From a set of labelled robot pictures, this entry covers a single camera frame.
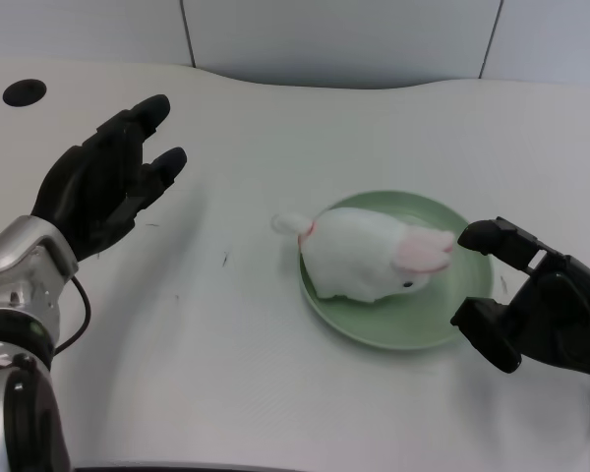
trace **black circular hole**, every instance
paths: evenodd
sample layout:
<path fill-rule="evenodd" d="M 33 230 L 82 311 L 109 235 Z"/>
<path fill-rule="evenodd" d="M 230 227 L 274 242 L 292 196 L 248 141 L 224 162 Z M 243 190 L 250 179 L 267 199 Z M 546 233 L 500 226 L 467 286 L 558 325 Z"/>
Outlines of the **black circular hole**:
<path fill-rule="evenodd" d="M 46 84 L 37 79 L 24 79 L 7 87 L 2 100 L 10 106 L 29 106 L 46 95 Z"/>

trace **white fluffy tail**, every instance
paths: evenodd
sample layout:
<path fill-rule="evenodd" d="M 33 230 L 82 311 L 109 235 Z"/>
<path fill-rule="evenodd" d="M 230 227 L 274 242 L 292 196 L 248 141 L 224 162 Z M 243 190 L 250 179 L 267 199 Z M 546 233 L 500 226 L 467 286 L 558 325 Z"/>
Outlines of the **white fluffy tail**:
<path fill-rule="evenodd" d="M 298 213 L 277 214 L 271 219 L 271 228 L 279 234 L 306 234 L 313 227 L 313 220 Z"/>

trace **plate rim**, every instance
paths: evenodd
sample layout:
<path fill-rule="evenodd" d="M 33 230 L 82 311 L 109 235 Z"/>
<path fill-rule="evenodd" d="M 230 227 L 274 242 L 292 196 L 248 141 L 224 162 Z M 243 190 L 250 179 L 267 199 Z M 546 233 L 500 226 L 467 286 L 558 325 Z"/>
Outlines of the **plate rim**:
<path fill-rule="evenodd" d="M 405 192 L 403 190 L 372 190 L 372 191 L 368 191 L 368 192 L 359 192 L 357 194 L 350 195 L 349 197 L 345 197 L 344 199 L 341 199 L 332 205 L 327 206 L 322 211 L 320 211 L 315 216 L 315 218 L 318 218 L 325 211 L 328 211 L 329 209 L 332 209 L 332 208 L 336 207 L 337 205 L 340 205 L 342 202 L 345 202 L 346 200 L 350 200 L 355 197 L 361 197 L 361 196 L 366 196 L 366 195 L 370 195 L 370 194 L 384 194 L 384 193 L 409 195 L 412 197 L 418 197 L 420 199 L 425 199 L 425 200 L 434 202 L 438 205 L 441 205 L 442 207 L 445 207 L 447 210 L 449 210 L 450 212 L 455 214 L 457 217 L 459 217 L 461 220 L 463 220 L 463 222 L 465 223 L 466 226 L 470 224 L 469 221 L 463 215 L 461 215 L 458 211 L 452 209 L 450 206 L 440 202 L 439 200 L 431 199 L 430 197 L 426 197 L 422 194 L 417 194 L 414 192 Z M 494 258 L 492 255 L 488 255 L 487 260 L 488 260 L 488 265 L 490 267 L 490 276 L 491 276 L 490 295 L 493 296 L 494 295 L 495 280 L 497 278 L 497 275 L 495 273 L 496 266 L 494 264 Z M 342 335 L 349 337 L 350 339 L 353 339 L 354 341 L 360 342 L 360 343 L 368 345 L 368 346 L 377 347 L 379 349 L 384 349 L 384 350 L 389 350 L 389 351 L 418 351 L 421 349 L 429 349 L 432 347 L 441 346 L 442 344 L 446 344 L 448 342 L 451 342 L 455 339 L 459 339 L 461 337 L 461 331 L 459 331 L 458 328 L 445 338 L 439 339 L 439 340 L 437 340 L 435 342 L 431 342 L 429 344 L 421 344 L 419 346 L 418 345 L 416 345 L 416 346 L 397 346 L 394 344 L 378 343 L 378 342 L 371 341 L 369 339 L 358 337 L 354 333 L 344 329 L 343 327 L 339 326 L 338 324 L 333 322 L 331 319 L 329 319 L 323 313 L 323 311 L 320 309 L 320 307 L 317 305 L 317 303 L 315 303 L 315 301 L 311 297 L 308 289 L 306 288 L 306 284 L 304 283 L 304 276 L 302 275 L 302 265 L 305 265 L 304 259 L 302 257 L 301 249 L 298 249 L 298 251 L 297 251 L 297 272 L 299 274 L 299 285 L 300 285 L 300 289 L 304 293 L 304 296 L 306 297 L 306 300 L 308 301 L 308 304 L 313 308 L 313 310 L 317 313 L 317 315 L 319 315 L 319 317 L 322 320 L 324 320 L 325 323 L 327 323 L 330 327 L 332 327 L 335 330 L 337 330 L 338 332 L 340 332 Z"/>

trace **white table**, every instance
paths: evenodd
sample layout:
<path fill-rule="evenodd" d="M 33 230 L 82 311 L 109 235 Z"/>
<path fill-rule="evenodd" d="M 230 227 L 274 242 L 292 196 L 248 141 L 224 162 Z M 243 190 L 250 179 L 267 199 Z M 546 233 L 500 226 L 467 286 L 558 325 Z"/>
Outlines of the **white table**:
<path fill-rule="evenodd" d="M 47 96 L 4 105 L 24 78 Z M 133 233 L 82 263 L 93 322 L 53 369 L 77 464 L 590 471 L 589 377 L 529 359 L 508 376 L 465 341 L 410 354 L 350 342 L 307 308 L 296 245 L 268 227 L 279 211 L 402 189 L 469 220 L 507 217 L 590 265 L 590 88 L 282 88 L 0 60 L 0 230 L 69 146 L 156 93 L 172 111 L 146 160 L 182 146 L 189 163 Z M 509 291 L 521 281 L 503 276 Z M 83 315 L 73 287 L 61 305 L 65 338 Z"/>

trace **white plush bunny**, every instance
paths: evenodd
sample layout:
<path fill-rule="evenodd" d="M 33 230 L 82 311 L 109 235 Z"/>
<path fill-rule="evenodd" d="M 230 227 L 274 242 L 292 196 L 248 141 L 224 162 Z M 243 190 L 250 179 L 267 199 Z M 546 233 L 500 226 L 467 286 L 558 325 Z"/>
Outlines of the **white plush bunny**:
<path fill-rule="evenodd" d="M 372 303 L 424 288 L 430 274 L 445 269 L 454 234 L 403 223 L 358 208 L 335 208 L 316 220 L 279 214 L 281 234 L 298 234 L 306 271 L 319 298 L 344 295 Z"/>

